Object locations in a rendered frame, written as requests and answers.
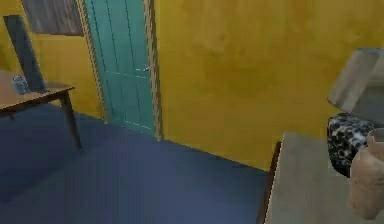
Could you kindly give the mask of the teal room door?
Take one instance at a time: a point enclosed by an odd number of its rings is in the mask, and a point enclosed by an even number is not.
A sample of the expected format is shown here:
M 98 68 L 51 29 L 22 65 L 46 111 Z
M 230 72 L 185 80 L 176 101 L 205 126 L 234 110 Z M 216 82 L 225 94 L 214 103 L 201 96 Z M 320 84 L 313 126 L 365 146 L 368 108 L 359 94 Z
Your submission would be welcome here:
M 85 0 L 107 121 L 155 133 L 143 0 Z

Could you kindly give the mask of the grey top side table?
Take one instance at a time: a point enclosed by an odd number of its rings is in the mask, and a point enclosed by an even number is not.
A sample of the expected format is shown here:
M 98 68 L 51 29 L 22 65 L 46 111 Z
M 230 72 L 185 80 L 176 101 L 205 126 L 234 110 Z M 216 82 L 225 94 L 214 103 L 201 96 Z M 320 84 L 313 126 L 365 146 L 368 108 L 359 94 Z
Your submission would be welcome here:
M 276 143 L 256 224 L 384 224 L 348 206 L 349 180 L 331 166 L 327 141 L 286 132 Z

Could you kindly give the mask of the black and white speckled lamp base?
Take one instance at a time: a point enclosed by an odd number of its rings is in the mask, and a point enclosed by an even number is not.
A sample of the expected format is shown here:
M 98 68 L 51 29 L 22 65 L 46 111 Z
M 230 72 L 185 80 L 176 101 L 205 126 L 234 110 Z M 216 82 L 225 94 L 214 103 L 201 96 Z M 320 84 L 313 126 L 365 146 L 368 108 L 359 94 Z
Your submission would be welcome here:
M 352 160 L 361 148 L 367 146 L 367 135 L 374 128 L 373 122 L 349 113 L 339 113 L 328 119 L 328 155 L 335 171 L 350 177 Z

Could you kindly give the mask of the brown wooden table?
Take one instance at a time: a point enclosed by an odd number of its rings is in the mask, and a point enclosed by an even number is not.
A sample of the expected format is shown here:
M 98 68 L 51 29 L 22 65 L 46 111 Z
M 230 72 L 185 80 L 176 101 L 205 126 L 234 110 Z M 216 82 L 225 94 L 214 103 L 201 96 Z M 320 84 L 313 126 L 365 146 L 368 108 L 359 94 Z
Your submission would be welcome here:
M 18 112 L 59 100 L 76 147 L 81 150 L 81 138 L 69 94 L 71 90 L 74 90 L 74 87 L 62 83 L 49 82 L 47 84 L 47 92 L 45 93 L 30 92 L 19 95 L 13 90 L 11 85 L 14 76 L 15 73 L 0 70 L 0 118 L 9 117 L 13 120 L 14 115 Z

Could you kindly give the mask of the grey table lamp shade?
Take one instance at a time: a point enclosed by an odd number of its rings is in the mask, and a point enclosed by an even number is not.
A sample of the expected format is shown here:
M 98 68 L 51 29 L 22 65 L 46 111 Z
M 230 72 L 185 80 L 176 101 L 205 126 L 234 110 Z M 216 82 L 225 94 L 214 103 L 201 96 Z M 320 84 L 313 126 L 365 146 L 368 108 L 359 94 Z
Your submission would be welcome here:
M 327 100 L 343 112 L 384 124 L 384 49 L 357 48 Z

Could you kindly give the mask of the small blue-grey cup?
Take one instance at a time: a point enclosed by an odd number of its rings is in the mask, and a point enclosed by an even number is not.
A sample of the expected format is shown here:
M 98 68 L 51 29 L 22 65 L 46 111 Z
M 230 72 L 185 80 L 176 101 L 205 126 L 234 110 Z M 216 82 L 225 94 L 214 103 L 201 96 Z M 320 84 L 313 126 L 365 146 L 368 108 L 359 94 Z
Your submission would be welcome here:
M 21 75 L 16 75 L 12 78 L 12 87 L 19 95 L 24 95 L 30 92 L 26 79 Z

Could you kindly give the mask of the dark blue upright panel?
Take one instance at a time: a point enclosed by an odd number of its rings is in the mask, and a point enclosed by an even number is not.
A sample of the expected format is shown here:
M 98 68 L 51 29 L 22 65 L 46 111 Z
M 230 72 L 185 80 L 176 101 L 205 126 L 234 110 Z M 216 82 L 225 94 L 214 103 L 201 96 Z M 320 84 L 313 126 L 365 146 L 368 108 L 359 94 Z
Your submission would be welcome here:
M 8 15 L 4 16 L 3 20 L 29 90 L 38 93 L 47 92 L 48 89 L 46 88 L 42 77 L 42 73 L 22 17 L 20 15 Z

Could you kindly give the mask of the beige clay vase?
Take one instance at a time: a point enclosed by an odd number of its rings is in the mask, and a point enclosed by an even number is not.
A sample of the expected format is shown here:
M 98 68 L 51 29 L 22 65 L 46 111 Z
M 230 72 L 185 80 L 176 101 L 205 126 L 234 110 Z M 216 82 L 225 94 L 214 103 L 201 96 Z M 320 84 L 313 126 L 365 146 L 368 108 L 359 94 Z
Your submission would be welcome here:
M 384 128 L 369 132 L 367 146 L 352 161 L 349 205 L 365 220 L 375 220 L 384 210 Z

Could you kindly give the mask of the grey framed wall picture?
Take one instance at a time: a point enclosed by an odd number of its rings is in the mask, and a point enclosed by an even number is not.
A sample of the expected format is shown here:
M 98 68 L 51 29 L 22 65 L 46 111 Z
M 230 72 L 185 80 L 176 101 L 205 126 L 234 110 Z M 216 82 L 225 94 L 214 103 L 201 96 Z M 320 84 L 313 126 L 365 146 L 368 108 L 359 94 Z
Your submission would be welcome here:
M 82 36 L 76 0 L 21 0 L 30 28 L 38 34 Z

